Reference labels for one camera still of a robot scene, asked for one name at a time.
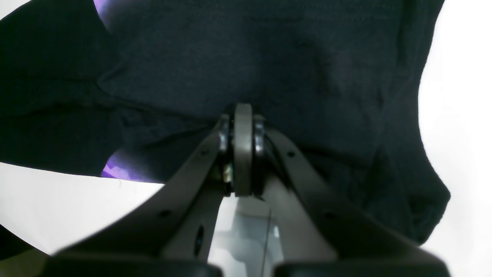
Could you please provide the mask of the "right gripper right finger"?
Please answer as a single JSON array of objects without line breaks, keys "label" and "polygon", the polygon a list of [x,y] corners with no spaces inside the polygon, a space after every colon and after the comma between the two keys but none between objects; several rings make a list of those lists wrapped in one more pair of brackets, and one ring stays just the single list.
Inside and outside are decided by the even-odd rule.
[{"label": "right gripper right finger", "polygon": [[276,216],[284,262],[274,277],[449,276],[439,258],[338,196],[251,105],[244,105],[244,194]]}]

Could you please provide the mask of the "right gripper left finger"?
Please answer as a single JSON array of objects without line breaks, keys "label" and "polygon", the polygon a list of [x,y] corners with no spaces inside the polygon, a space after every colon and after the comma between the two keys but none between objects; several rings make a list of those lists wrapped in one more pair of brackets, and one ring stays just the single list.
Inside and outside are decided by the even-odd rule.
[{"label": "right gripper left finger", "polygon": [[102,231],[61,250],[44,277],[221,277],[207,263],[220,204],[235,191],[236,123],[230,107],[151,198]]}]

